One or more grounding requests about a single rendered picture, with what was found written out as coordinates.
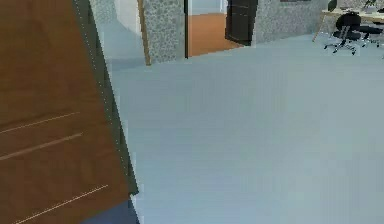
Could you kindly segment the black office chair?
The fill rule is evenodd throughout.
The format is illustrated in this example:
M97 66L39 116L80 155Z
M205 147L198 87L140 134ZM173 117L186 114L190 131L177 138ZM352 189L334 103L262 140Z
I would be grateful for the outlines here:
M325 49L333 47L333 52L336 53L341 48L346 48L353 55L356 54L356 48L351 45L351 42L358 41L361 34L358 32L361 24L361 17L354 12L349 12L341 15L336 21L336 31L332 33L333 37L341 40L340 43L328 43L324 46Z

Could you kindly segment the brown wooden room door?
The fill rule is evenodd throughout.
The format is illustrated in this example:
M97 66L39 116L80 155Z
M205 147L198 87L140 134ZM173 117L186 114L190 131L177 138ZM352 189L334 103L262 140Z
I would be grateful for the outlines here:
M89 0L0 0L0 224L140 224Z

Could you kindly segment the black swivel stool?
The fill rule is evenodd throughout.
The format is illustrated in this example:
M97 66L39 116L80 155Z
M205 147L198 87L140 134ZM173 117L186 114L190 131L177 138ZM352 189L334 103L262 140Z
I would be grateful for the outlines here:
M374 43L376 47L379 47L380 41L377 39L371 39L370 35L381 35L384 32L384 29L371 26L360 26L358 28L358 32L363 33L363 37L361 39L361 41L363 42L363 47L366 47L369 43Z

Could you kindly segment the dark brown room door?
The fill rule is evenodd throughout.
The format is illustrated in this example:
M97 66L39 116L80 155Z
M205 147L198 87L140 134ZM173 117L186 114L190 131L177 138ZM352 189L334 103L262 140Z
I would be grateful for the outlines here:
M232 42L250 46L258 0L227 0L225 38Z

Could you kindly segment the light wooden desk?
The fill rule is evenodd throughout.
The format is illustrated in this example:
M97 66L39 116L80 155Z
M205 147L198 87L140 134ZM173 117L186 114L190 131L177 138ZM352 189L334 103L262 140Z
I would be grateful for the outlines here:
M316 32L312 38L312 41L315 41L318 34L320 33L324 20L327 16L330 17L339 17L342 14L347 13L347 10L341 10L340 8L336 8L333 11L327 11L327 10L322 10L320 13L320 23L318 25L318 28L316 29ZM379 13L379 12L372 12L372 13L367 13L364 11L355 11L362 20L370 21L370 22L381 22L384 23L384 13Z

